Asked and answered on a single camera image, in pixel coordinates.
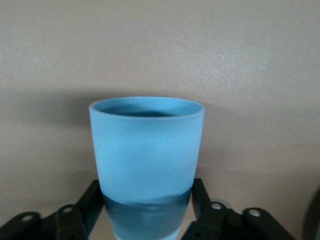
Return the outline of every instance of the plastic cup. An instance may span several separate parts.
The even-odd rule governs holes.
[[[100,188],[118,240],[174,240],[186,213],[205,108],[180,98],[89,106]]]

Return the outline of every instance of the black object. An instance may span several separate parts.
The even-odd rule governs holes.
[[[181,240],[295,240],[267,211],[247,208],[242,215],[211,202],[201,178],[192,186],[196,221]],[[0,228],[0,240],[88,240],[103,208],[99,181],[94,180],[76,204],[41,218],[21,213]]]

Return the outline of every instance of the cup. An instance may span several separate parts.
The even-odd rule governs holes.
[[[185,216],[205,107],[156,96],[89,106],[104,205],[118,240],[174,240]]]

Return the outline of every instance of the wall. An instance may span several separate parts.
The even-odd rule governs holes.
[[[320,187],[319,1],[11,0],[0,23],[0,225],[97,177],[89,103],[153,95],[206,106],[212,198],[301,238]]]

